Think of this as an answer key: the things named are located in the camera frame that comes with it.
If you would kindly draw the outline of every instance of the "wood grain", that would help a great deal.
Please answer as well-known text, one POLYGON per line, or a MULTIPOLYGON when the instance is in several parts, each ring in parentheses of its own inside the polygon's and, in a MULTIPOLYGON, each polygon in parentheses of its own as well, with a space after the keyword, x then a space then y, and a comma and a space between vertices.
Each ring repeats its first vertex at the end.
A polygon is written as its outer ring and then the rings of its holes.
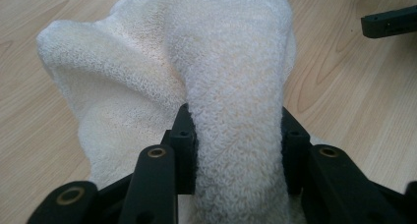
MULTIPOLYGON (((37 58, 53 20, 103 19, 117 0, 0 0, 0 223, 25 223, 53 189, 85 179, 78 124, 37 58)), ((285 105, 370 179, 417 180, 417 33, 368 39, 362 16, 417 0, 289 0, 298 42, 285 105)))

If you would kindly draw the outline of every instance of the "terry cloth fabric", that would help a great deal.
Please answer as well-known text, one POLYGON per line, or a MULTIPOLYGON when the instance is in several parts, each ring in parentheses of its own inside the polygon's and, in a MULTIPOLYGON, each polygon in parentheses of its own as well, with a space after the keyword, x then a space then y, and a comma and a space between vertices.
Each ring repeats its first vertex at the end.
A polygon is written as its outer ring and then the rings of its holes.
POLYGON ((188 102, 199 169, 180 223, 302 222, 280 160, 291 20, 286 0, 120 0, 101 21, 53 22, 38 53, 80 122, 90 179, 132 173, 188 102))

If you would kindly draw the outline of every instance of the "wooden floor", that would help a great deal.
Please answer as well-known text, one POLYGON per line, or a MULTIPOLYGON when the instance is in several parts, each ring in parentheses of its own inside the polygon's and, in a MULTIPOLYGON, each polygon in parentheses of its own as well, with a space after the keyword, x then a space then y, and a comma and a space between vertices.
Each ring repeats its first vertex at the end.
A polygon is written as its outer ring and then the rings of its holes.
MULTIPOLYGON (((42 69, 53 20, 103 19, 117 0, 0 0, 0 223, 25 223, 54 188, 89 175, 78 125, 42 69)), ((417 0, 289 0, 298 57, 285 105, 365 174, 403 192, 417 180, 417 32, 362 35, 362 16, 417 0)))

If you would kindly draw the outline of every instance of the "white towel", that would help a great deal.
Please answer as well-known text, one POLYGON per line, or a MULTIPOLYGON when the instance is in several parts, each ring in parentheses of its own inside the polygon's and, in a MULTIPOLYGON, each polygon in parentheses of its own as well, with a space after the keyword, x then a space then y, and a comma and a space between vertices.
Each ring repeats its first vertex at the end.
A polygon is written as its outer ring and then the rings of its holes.
POLYGON ((132 173, 188 102, 199 169, 180 223, 303 220, 280 161, 295 58, 286 0, 121 0, 104 20, 56 21, 37 41, 100 188, 132 173))

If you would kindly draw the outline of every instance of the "towel fold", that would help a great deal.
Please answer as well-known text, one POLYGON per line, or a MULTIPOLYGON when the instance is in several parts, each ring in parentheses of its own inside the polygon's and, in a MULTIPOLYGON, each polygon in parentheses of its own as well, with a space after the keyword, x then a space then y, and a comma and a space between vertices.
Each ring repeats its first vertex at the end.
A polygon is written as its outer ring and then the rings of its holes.
POLYGON ((199 169, 180 223, 302 221, 280 161, 291 19, 286 0, 120 0, 101 21, 53 22, 38 53, 80 122, 90 179, 132 173, 187 102, 199 169))

